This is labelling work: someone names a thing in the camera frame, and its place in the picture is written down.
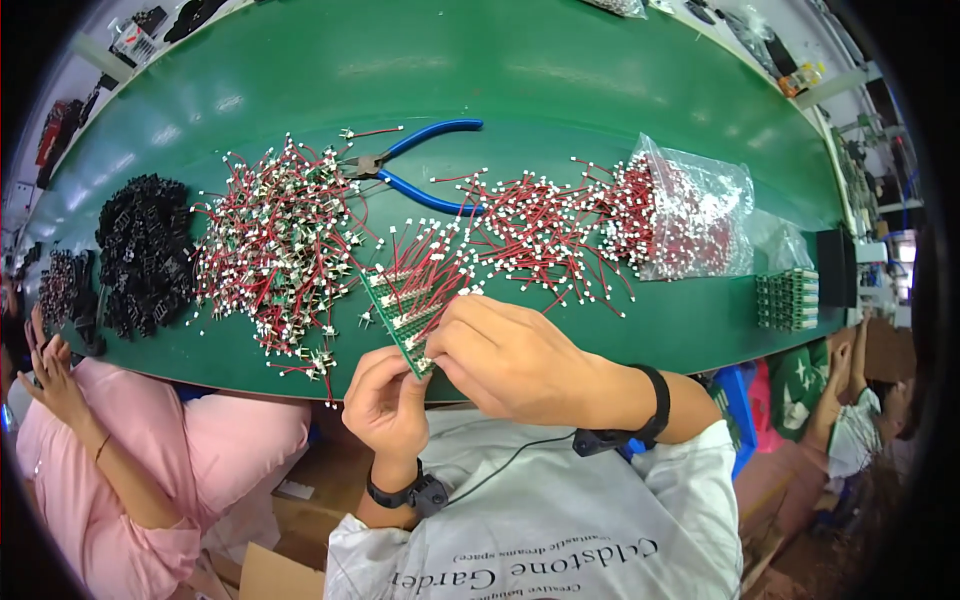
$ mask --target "circuit board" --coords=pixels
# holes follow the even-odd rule
[[[364,273],[360,272],[367,294],[376,308],[377,314],[387,327],[394,343],[400,348],[403,358],[410,365],[411,371],[417,379],[423,379],[433,371],[433,361],[423,355],[426,348],[424,328],[430,324],[434,315],[445,305],[443,300],[418,308],[416,312],[402,312],[401,306],[407,303],[412,306],[424,296],[432,297],[437,286],[421,287],[419,289],[397,293],[397,286],[411,274],[410,271],[393,273]]]

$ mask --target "blue crate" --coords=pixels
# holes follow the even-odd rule
[[[728,411],[736,426],[740,428],[740,449],[737,450],[736,460],[733,462],[733,479],[736,479],[740,470],[756,451],[756,430],[753,413],[750,410],[750,399],[747,397],[747,387],[743,384],[743,375],[737,365],[724,367],[713,377],[713,381],[727,393],[727,401],[730,403]]]

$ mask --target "white t-shirt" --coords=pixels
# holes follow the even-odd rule
[[[429,411],[424,471],[470,491],[566,427]],[[456,600],[739,596],[743,560],[723,421],[627,463],[572,438],[524,449],[413,532],[347,515],[329,538],[324,598]]]
[[[840,407],[827,447],[830,479],[860,472],[880,450],[882,443],[874,425],[879,414],[880,398],[870,388],[863,389],[856,404]]]

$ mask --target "hand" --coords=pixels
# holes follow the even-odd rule
[[[54,417],[63,421],[71,429],[76,428],[89,417],[90,409],[86,404],[84,393],[80,391],[77,382],[70,375],[68,366],[65,367],[53,353],[48,353],[41,359],[40,354],[34,350],[31,356],[34,361],[34,376],[43,389],[35,387],[23,372],[16,374],[17,379],[30,396],[46,406]]]
[[[70,344],[64,342],[59,334],[50,340],[50,344],[47,344],[47,348],[43,351],[44,364],[50,359],[56,359],[63,365],[65,371],[70,371]]]
[[[523,423],[607,428],[600,405],[650,385],[638,383],[642,372],[580,350],[541,313],[485,296],[454,300],[425,354],[485,415]]]
[[[360,358],[344,396],[344,425],[376,452],[377,460],[416,462],[430,437],[422,381],[396,346]]]
[[[43,333],[43,309],[40,303],[35,302],[33,310],[30,311],[30,323],[34,328],[34,339],[38,346],[46,344],[47,336]]]
[[[850,342],[844,342],[833,351],[833,364],[830,365],[831,377],[838,376],[850,367],[851,354]]]

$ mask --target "right hand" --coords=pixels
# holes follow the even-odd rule
[[[485,415],[537,425],[595,426],[599,403],[636,392],[637,372],[573,345],[536,310],[455,299],[425,355]]]
[[[833,351],[833,364],[830,365],[831,376],[839,375],[850,367],[851,354],[850,342],[844,342]]]
[[[90,415],[90,409],[86,404],[84,393],[70,374],[69,362],[64,366],[52,352],[45,353],[41,358],[37,350],[31,353],[31,357],[34,361],[34,376],[43,389],[34,386],[23,372],[18,372],[16,378],[20,380],[30,396],[47,407],[54,417],[63,421],[68,427],[75,428]],[[67,347],[67,358],[69,360],[69,347]]]

